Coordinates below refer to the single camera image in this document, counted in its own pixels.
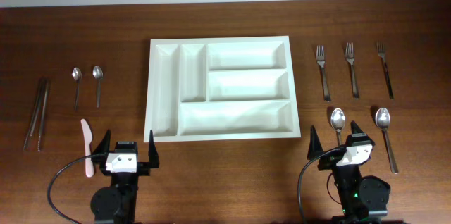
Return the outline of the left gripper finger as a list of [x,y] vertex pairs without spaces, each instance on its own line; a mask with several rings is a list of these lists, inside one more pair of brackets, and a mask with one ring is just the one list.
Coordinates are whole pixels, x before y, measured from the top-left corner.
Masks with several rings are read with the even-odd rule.
[[107,156],[109,154],[110,141],[111,141],[111,131],[107,130],[102,141],[92,152],[91,160],[93,163],[103,163],[106,161]]
[[151,169],[159,168],[159,154],[158,154],[158,151],[156,150],[153,130],[150,130],[150,132],[149,132],[148,156],[149,156],[149,167]]

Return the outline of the silver fork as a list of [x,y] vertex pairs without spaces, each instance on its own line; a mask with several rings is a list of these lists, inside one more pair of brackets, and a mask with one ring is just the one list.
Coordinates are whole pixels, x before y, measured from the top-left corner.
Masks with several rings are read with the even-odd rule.
[[353,97],[355,99],[359,99],[359,89],[357,86],[357,79],[355,75],[355,69],[354,69],[354,44],[352,42],[348,42],[346,44],[345,48],[345,59],[350,65],[350,72],[351,72],[351,78],[352,78],[352,93]]
[[318,63],[321,69],[321,77],[322,77],[322,85],[323,85],[323,98],[325,101],[330,102],[330,92],[328,89],[328,83],[326,79],[326,71],[325,71],[325,52],[324,45],[318,45],[316,47],[316,62]]
[[387,88],[388,88],[389,98],[393,100],[393,99],[394,99],[394,94],[393,94],[393,89],[392,89],[392,85],[391,85],[391,81],[390,81],[390,75],[389,75],[389,70],[388,70],[388,64],[387,64],[386,57],[385,57],[385,47],[384,47],[384,43],[382,43],[382,42],[377,42],[377,43],[376,43],[376,49],[377,49],[378,56],[379,56],[379,57],[381,58],[381,60],[382,60],[383,69],[384,69],[384,74],[385,74],[385,81],[386,81]]

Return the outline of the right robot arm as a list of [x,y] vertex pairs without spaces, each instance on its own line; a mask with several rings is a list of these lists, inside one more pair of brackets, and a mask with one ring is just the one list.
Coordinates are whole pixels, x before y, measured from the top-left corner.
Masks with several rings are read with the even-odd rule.
[[371,158],[375,142],[354,121],[351,129],[344,144],[324,151],[311,127],[307,159],[318,161],[318,170],[329,170],[334,177],[342,215],[333,216],[331,223],[380,223],[388,214],[391,187],[376,176],[362,176],[359,167]]

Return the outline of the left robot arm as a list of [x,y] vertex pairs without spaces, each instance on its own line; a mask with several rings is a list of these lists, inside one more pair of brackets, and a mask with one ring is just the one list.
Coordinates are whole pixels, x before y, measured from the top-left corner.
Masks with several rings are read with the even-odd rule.
[[95,223],[134,223],[139,177],[149,176],[152,169],[159,167],[154,137],[149,136],[147,162],[137,160],[137,142],[117,142],[110,150],[110,139],[108,130],[94,150],[92,162],[111,178],[111,184],[94,193],[90,208]]

